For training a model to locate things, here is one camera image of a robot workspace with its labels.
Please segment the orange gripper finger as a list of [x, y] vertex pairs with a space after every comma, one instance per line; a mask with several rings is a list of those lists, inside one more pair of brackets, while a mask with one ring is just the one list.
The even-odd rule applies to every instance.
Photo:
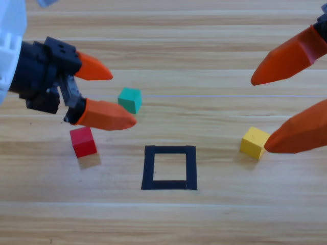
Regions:
[[111, 71], [97, 58], [82, 52], [77, 52], [78, 58], [81, 60], [81, 68], [75, 77], [87, 80], [111, 80], [113, 75]]
[[270, 51], [252, 75], [252, 85], [288, 79], [326, 55], [326, 41], [313, 25]]
[[119, 104], [86, 99], [85, 111], [75, 123], [107, 131], [133, 127], [136, 118]]
[[270, 153], [296, 154], [326, 146], [326, 100], [284, 122], [266, 141]]

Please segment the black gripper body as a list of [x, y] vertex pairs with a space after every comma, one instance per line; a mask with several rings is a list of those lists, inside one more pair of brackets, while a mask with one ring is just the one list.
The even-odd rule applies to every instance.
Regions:
[[326, 6], [321, 7], [323, 14], [317, 18], [317, 22], [314, 23], [313, 27], [318, 34], [323, 38], [324, 41], [327, 39], [327, 11]]
[[17, 69], [9, 88], [26, 101], [26, 107], [56, 114], [63, 98], [68, 111], [64, 121], [76, 124], [86, 109], [86, 98], [74, 76], [82, 61], [73, 45], [47, 37], [44, 43], [22, 42]]

